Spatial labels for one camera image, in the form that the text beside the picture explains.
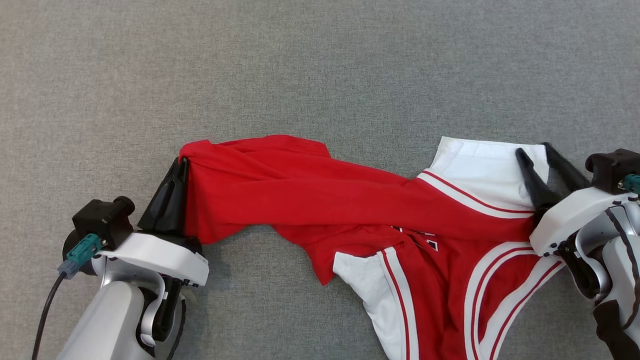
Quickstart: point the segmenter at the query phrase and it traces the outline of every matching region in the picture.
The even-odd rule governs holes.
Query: garment
[[[442,138],[414,179],[331,159],[285,135],[185,145],[186,231],[202,243],[271,224],[322,284],[363,300],[391,360],[496,359],[526,300],[562,266],[527,240],[531,203],[514,156],[546,179],[541,145]]]

